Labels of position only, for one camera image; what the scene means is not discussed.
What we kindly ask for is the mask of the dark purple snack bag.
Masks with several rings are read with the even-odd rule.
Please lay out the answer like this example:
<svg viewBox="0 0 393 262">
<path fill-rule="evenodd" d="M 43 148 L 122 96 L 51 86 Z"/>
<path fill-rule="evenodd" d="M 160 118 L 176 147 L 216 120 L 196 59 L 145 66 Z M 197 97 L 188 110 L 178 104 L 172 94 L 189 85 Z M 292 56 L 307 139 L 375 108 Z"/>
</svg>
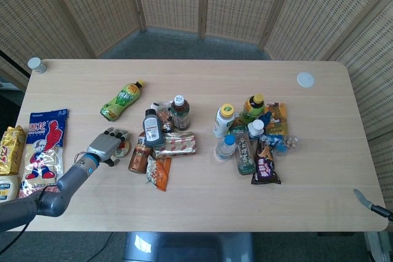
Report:
<svg viewBox="0 0 393 262">
<path fill-rule="evenodd" d="M 252 185 L 281 184 L 281 179 L 275 171 L 272 147 L 269 137 L 262 136 L 258 139 L 254 155 L 255 172 L 252 175 Z"/>
</svg>

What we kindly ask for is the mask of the gold yellow snack bag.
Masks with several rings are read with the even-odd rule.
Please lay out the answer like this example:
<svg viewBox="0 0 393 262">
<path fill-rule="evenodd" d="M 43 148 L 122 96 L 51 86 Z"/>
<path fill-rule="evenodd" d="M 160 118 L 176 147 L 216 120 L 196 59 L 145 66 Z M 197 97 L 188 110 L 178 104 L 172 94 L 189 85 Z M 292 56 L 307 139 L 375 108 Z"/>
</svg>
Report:
<svg viewBox="0 0 393 262">
<path fill-rule="evenodd" d="M 20 167 L 26 134 L 23 128 L 8 127 L 0 141 L 0 175 L 15 175 Z"/>
</svg>

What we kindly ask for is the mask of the gold foil snack pack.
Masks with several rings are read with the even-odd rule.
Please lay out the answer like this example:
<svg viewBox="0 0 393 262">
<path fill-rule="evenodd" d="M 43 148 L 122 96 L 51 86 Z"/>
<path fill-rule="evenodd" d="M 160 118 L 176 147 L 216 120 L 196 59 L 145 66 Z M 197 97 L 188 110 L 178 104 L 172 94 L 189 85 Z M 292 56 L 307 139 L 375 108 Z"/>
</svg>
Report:
<svg viewBox="0 0 393 262">
<path fill-rule="evenodd" d="M 194 155 L 197 152 L 196 137 L 192 132 L 166 133 L 164 144 L 153 148 L 153 157 L 175 158 Z"/>
</svg>

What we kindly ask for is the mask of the grey cylinder cup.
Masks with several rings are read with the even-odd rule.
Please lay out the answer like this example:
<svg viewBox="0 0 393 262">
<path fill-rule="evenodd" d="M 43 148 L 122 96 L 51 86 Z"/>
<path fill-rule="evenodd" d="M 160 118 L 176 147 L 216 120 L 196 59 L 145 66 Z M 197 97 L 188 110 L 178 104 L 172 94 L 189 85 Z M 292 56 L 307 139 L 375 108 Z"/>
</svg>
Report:
<svg viewBox="0 0 393 262">
<path fill-rule="evenodd" d="M 42 74 L 46 71 L 47 67 L 38 57 L 32 57 L 28 60 L 27 66 L 34 72 Z"/>
</svg>

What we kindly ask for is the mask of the grey round disc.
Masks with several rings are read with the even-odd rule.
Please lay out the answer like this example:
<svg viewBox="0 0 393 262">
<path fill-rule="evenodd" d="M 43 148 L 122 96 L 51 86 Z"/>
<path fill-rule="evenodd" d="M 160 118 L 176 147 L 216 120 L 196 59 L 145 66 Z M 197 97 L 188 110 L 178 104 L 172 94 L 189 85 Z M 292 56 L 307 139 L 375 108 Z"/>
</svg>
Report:
<svg viewBox="0 0 393 262">
<path fill-rule="evenodd" d="M 297 83 L 303 88 L 311 88 L 314 85 L 314 76 L 309 72 L 300 72 L 297 75 Z"/>
</svg>

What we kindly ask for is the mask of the orange snack packet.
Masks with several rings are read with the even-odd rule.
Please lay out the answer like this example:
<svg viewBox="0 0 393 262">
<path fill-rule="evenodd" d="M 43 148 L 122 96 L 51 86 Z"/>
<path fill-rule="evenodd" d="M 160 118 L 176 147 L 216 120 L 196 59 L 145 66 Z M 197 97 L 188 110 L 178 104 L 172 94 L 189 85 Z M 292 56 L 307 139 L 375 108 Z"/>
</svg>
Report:
<svg viewBox="0 0 393 262">
<path fill-rule="evenodd" d="M 151 183 L 161 191 L 166 191 L 170 167 L 171 158 L 154 159 L 152 156 L 149 156 L 146 169 L 147 183 Z"/>
</svg>

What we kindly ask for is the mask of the clear blue candy packet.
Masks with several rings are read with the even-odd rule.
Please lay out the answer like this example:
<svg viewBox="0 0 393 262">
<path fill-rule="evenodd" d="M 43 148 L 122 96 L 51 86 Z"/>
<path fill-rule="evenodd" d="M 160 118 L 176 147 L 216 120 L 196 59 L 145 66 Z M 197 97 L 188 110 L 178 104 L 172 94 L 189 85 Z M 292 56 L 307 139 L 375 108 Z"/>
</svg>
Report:
<svg viewBox="0 0 393 262">
<path fill-rule="evenodd" d="M 299 140 L 294 135 L 266 135 L 265 141 L 272 152 L 286 154 L 298 146 Z"/>
</svg>

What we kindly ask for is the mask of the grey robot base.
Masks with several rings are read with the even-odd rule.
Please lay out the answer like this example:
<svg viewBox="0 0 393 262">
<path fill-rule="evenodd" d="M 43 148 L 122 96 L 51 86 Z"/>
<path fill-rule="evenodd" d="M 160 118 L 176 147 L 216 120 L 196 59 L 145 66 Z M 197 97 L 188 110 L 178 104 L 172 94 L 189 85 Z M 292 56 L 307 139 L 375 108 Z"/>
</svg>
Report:
<svg viewBox="0 0 393 262">
<path fill-rule="evenodd" d="M 124 262 L 255 262 L 251 233 L 128 232 Z"/>
</svg>

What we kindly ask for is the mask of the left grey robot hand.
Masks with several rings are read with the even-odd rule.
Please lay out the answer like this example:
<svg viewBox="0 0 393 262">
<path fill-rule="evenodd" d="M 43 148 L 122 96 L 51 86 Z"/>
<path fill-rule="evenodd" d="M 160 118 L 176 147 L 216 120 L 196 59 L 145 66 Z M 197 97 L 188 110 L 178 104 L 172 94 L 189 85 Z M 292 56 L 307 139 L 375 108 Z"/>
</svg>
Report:
<svg viewBox="0 0 393 262">
<path fill-rule="evenodd" d="M 87 153 L 96 155 L 100 163 L 106 163 L 109 167 L 113 167 L 119 161 L 114 161 L 112 157 L 127 139 L 127 130 L 110 127 L 93 140 L 87 147 Z"/>
</svg>

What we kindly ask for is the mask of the white mayonnaise jar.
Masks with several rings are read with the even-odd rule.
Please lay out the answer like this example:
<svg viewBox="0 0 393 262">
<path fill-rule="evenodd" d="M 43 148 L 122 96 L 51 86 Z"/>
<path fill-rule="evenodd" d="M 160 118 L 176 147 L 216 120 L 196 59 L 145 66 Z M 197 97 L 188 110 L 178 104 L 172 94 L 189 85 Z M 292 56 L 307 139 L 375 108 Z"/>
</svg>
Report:
<svg viewBox="0 0 393 262">
<path fill-rule="evenodd" d="M 17 197 L 19 181 L 17 175 L 0 175 L 0 203 Z"/>
</svg>

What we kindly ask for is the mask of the wicker folding screen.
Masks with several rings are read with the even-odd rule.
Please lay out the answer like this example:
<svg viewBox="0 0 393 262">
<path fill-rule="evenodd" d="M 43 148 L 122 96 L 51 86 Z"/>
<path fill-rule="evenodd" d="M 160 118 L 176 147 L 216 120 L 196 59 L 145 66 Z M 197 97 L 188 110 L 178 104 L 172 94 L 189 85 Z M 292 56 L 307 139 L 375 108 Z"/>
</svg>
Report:
<svg viewBox="0 0 393 262">
<path fill-rule="evenodd" d="M 151 27 L 343 63 L 372 155 L 393 154 L 393 0 L 0 0 L 0 84 L 25 90 L 33 55 L 96 58 Z"/>
</svg>

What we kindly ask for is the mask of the white bottle yellow cap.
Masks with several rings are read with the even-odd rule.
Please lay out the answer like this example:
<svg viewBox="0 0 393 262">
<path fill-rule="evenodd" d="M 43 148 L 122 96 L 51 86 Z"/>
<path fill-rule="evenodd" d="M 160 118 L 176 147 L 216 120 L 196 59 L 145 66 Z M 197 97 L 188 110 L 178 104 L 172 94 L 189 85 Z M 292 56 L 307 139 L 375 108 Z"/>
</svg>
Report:
<svg viewBox="0 0 393 262">
<path fill-rule="evenodd" d="M 216 113 L 212 133 L 216 138 L 223 138 L 235 120 L 235 110 L 231 104 L 222 105 Z"/>
</svg>

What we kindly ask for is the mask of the small brown snack packet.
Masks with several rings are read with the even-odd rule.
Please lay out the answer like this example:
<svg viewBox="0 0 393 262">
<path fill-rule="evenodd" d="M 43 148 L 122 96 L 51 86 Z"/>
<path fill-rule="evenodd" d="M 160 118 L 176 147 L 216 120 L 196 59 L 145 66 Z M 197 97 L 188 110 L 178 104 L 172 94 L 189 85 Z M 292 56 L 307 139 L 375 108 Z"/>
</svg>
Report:
<svg viewBox="0 0 393 262">
<path fill-rule="evenodd" d="M 157 117 L 161 121 L 162 130 L 164 133 L 171 133 L 174 129 L 171 105 L 171 101 L 153 102 L 151 105 L 151 108 L 156 111 Z"/>
</svg>

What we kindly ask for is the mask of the brown coffee drink bottle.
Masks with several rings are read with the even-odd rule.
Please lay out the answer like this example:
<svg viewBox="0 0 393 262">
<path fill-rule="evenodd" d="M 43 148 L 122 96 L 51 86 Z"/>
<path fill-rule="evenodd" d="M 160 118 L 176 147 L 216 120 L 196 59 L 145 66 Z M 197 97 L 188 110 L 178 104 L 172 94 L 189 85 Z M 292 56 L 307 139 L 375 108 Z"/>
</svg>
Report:
<svg viewBox="0 0 393 262">
<path fill-rule="evenodd" d="M 128 170 L 137 174 L 145 174 L 147 171 L 147 159 L 152 154 L 152 148 L 145 144 L 145 132 L 139 136 L 133 150 Z"/>
</svg>

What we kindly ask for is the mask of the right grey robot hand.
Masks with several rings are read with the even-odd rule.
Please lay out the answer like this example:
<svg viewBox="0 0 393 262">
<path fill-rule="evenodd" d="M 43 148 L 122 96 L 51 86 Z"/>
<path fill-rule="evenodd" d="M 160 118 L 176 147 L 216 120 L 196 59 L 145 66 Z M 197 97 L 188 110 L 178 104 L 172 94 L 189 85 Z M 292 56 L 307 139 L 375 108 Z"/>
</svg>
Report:
<svg viewBox="0 0 393 262">
<path fill-rule="evenodd" d="M 356 196 L 356 198 L 359 200 L 359 202 L 366 207 L 367 209 L 369 209 L 370 211 L 388 219 L 390 222 L 393 222 L 393 212 L 390 211 L 387 208 L 381 207 L 379 205 L 375 205 L 373 204 L 370 200 L 368 200 L 364 194 L 359 191 L 358 189 L 353 189 L 353 192 Z"/>
</svg>

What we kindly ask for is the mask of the green and brown snack packet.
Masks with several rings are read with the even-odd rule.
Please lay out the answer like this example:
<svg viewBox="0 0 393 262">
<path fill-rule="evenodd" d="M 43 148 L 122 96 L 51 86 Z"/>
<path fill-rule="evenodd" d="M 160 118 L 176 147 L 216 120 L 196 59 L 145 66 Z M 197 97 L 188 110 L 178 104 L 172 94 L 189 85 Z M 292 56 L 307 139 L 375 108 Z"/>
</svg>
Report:
<svg viewBox="0 0 393 262">
<path fill-rule="evenodd" d="M 229 133 L 233 135 L 242 134 L 242 133 L 248 134 L 247 125 L 244 124 L 239 117 L 236 117 L 231 127 L 229 128 Z"/>
</svg>

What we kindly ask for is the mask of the clear water bottle blue cap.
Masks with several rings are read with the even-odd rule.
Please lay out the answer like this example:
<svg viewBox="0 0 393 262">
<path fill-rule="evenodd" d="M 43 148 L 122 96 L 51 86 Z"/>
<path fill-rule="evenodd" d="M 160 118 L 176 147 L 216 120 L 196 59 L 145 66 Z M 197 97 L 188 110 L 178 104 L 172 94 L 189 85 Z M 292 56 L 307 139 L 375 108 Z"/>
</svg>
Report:
<svg viewBox="0 0 393 262">
<path fill-rule="evenodd" d="M 215 149 L 216 158 L 220 161 L 228 161 L 236 150 L 236 137 L 232 134 L 226 135 Z"/>
</svg>

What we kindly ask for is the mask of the dark green tea bottle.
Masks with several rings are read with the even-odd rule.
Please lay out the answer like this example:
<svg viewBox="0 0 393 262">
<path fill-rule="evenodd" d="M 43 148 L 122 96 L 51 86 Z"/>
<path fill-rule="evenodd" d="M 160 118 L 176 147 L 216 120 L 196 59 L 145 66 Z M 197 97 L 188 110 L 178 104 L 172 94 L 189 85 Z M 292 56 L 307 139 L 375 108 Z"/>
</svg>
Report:
<svg viewBox="0 0 393 262">
<path fill-rule="evenodd" d="M 255 172 L 255 163 L 252 156 L 251 143 L 245 133 L 236 135 L 236 162 L 238 172 L 241 175 L 249 175 Z"/>
</svg>

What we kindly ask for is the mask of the dark grey sauce bottle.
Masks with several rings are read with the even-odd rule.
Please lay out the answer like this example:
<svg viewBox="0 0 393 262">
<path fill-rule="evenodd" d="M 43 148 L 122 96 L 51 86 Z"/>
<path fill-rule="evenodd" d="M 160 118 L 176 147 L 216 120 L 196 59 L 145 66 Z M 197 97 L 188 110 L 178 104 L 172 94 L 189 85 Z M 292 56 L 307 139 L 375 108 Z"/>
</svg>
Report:
<svg viewBox="0 0 393 262">
<path fill-rule="evenodd" d="M 145 118 L 142 124 L 145 132 L 145 145 L 147 147 L 161 146 L 165 143 L 161 121 L 154 109 L 145 111 Z"/>
</svg>

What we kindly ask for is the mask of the small round snack cup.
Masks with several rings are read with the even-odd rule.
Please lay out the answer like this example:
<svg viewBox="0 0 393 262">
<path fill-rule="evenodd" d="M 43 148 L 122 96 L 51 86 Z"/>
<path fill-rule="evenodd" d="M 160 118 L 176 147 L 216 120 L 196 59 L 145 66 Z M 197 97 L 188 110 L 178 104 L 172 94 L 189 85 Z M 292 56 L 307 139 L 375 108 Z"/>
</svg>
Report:
<svg viewBox="0 0 393 262">
<path fill-rule="evenodd" d="M 115 158 L 124 158 L 130 151 L 130 143 L 128 140 L 123 141 L 115 150 L 113 156 Z"/>
</svg>

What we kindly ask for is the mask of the green bottle yellow cap upright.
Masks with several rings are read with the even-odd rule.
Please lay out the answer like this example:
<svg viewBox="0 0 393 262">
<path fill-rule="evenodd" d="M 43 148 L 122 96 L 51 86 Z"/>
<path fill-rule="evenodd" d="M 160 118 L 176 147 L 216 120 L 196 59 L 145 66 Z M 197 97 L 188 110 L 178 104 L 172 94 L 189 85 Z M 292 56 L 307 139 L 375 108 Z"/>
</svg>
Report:
<svg viewBox="0 0 393 262">
<path fill-rule="evenodd" d="M 244 124 L 249 124 L 250 122 L 258 119 L 259 116 L 265 112 L 265 103 L 263 94 L 257 93 L 244 103 L 243 110 L 240 112 L 240 120 Z"/>
</svg>

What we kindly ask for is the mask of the small white capped bottle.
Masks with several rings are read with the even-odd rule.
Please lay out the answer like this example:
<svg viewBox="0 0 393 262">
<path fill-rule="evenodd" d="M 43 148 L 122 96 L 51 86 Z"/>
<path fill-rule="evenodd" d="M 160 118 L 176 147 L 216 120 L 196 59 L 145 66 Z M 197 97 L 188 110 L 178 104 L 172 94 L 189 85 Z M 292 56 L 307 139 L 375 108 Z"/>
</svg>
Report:
<svg viewBox="0 0 393 262">
<path fill-rule="evenodd" d="M 265 125 L 263 121 L 259 119 L 255 119 L 247 125 L 248 134 L 251 141 L 258 139 L 261 135 L 264 134 Z"/>
</svg>

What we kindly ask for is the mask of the brown tea bottle white cap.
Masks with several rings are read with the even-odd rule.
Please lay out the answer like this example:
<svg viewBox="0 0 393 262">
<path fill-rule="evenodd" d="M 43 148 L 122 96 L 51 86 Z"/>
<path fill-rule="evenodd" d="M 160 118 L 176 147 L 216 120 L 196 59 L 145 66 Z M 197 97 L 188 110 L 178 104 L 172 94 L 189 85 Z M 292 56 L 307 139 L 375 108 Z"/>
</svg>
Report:
<svg viewBox="0 0 393 262">
<path fill-rule="evenodd" d="M 186 130 L 190 126 L 190 105 L 182 96 L 175 96 L 171 103 L 171 113 L 173 116 L 174 127 L 178 130 Z"/>
</svg>

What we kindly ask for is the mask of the blue white glove bag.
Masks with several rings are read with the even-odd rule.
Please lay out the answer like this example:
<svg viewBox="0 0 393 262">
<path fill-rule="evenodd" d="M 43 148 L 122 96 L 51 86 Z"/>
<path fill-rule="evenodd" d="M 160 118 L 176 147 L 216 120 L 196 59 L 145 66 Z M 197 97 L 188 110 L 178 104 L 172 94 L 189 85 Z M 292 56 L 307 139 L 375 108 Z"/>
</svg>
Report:
<svg viewBox="0 0 393 262">
<path fill-rule="evenodd" d="M 68 109 L 31 113 L 24 151 L 24 171 L 18 197 L 47 187 L 56 191 L 63 175 L 63 140 Z"/>
</svg>

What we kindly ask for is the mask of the orange yellow snack bag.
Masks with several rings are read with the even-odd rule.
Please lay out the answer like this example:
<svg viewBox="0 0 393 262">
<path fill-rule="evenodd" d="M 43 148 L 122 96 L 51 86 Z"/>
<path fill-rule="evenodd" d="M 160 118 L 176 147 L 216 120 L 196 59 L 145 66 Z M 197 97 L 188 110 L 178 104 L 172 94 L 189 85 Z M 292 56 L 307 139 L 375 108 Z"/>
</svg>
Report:
<svg viewBox="0 0 393 262">
<path fill-rule="evenodd" d="M 288 135 L 286 105 L 281 102 L 267 103 L 265 112 L 271 112 L 270 122 L 266 127 L 266 133 L 269 135 Z"/>
</svg>

